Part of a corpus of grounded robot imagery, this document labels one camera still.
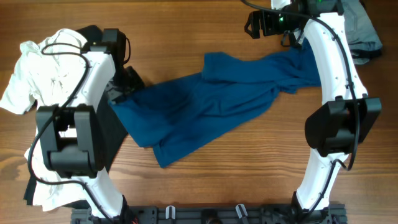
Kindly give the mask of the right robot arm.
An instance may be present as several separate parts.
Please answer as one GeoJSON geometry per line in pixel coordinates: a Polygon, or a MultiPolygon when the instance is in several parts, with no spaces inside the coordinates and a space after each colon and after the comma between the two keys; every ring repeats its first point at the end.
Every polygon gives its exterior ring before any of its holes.
{"type": "Polygon", "coordinates": [[[245,31],[256,39],[291,34],[310,44],[322,86],[322,106],[305,122],[311,148],[303,181],[287,208],[274,215],[286,223],[333,223],[329,195],[340,169],[350,171],[358,146],[381,112],[379,98],[370,98],[355,69],[345,34],[341,1],[291,1],[281,9],[254,8],[245,31]]]}

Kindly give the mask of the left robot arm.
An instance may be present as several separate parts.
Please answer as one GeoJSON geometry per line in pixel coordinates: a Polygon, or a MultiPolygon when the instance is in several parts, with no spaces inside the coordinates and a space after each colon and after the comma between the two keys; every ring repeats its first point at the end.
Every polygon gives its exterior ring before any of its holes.
{"type": "Polygon", "coordinates": [[[109,149],[97,117],[104,94],[117,103],[127,92],[135,90],[133,83],[140,77],[132,67],[124,67],[130,51],[125,34],[118,29],[105,29],[100,41],[87,42],[75,54],[84,61],[85,70],[66,101],[38,108],[39,132],[31,148],[40,144],[44,166],[59,175],[59,179],[35,173],[32,151],[28,155],[29,172],[44,185],[63,189],[74,186],[72,192],[56,191],[50,197],[35,193],[36,197],[44,198],[43,208],[62,207],[77,197],[91,207],[88,222],[138,223],[139,219],[106,170],[109,149]]]}

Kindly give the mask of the blue polo shirt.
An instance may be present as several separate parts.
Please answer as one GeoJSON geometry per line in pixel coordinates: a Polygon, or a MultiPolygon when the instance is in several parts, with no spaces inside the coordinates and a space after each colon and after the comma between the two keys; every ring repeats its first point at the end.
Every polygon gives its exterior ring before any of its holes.
{"type": "Polygon", "coordinates": [[[280,92],[319,85],[305,41],[253,61],[207,53],[200,73],[135,91],[112,109],[137,145],[152,148],[164,168],[265,113],[280,92]]]}

